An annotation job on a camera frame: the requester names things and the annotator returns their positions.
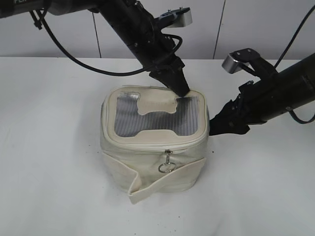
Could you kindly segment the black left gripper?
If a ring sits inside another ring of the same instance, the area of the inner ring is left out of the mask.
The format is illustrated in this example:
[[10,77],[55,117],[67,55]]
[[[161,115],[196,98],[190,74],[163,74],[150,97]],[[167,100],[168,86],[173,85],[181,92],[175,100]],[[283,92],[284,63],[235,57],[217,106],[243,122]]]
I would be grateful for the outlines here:
[[172,51],[172,36],[163,34],[157,21],[138,0],[106,0],[98,10],[149,76],[178,96],[186,96],[184,63]]

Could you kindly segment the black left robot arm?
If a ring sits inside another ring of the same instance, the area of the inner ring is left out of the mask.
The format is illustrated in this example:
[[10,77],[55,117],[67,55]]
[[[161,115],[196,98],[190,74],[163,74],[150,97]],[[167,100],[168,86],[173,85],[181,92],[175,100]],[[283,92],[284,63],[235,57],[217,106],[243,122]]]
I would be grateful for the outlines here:
[[[91,67],[72,56],[56,39],[45,16],[88,10],[99,13],[143,66],[131,72],[110,72]],[[182,45],[177,35],[162,33],[164,28],[182,28],[192,23],[189,7],[168,10],[154,17],[138,0],[2,0],[0,16],[7,18],[30,13],[38,29],[45,28],[56,46],[73,62],[99,74],[126,77],[148,72],[180,97],[190,91],[185,79],[183,61],[176,56]]]

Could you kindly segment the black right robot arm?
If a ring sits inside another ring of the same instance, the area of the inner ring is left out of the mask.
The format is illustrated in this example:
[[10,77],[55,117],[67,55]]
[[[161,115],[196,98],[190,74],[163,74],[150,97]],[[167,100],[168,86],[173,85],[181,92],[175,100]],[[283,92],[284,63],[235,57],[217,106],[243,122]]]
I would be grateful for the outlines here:
[[315,99],[314,55],[278,72],[257,51],[247,48],[228,54],[222,67],[229,74],[244,70],[260,80],[239,86],[237,98],[209,121],[211,136],[246,134],[251,125],[265,124]]

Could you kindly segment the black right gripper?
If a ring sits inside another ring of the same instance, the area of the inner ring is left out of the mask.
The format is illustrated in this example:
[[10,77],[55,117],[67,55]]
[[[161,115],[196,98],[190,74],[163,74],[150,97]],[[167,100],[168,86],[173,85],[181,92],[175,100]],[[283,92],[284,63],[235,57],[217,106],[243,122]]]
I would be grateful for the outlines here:
[[282,71],[271,79],[239,87],[240,94],[209,120],[210,136],[244,135],[251,125],[291,112],[308,103],[308,72]]

